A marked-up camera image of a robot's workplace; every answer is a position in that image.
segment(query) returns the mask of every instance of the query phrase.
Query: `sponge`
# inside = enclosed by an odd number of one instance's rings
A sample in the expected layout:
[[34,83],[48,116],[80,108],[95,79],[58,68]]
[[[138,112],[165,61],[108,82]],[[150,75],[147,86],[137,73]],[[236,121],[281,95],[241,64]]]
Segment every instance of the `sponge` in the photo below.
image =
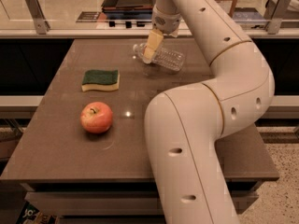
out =
[[118,70],[88,70],[82,81],[83,91],[116,91],[119,89],[120,73]]

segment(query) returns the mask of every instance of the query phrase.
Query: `robotic arm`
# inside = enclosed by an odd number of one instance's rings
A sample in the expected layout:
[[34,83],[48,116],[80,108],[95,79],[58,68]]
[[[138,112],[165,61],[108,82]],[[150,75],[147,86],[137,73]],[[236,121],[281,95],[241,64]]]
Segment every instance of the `robotic arm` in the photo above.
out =
[[214,144],[262,116],[274,95],[273,75],[214,0],[157,0],[153,26],[173,34],[180,15],[215,77],[164,91],[147,108],[146,142],[165,218],[178,224],[239,223]]

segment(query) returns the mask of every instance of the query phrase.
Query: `red object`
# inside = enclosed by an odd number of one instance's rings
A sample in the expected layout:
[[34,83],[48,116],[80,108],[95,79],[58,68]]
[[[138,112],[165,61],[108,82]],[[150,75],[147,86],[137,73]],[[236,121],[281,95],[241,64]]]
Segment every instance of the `red object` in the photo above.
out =
[[103,102],[93,102],[86,105],[80,116],[81,125],[89,133],[106,132],[112,125],[113,112]]

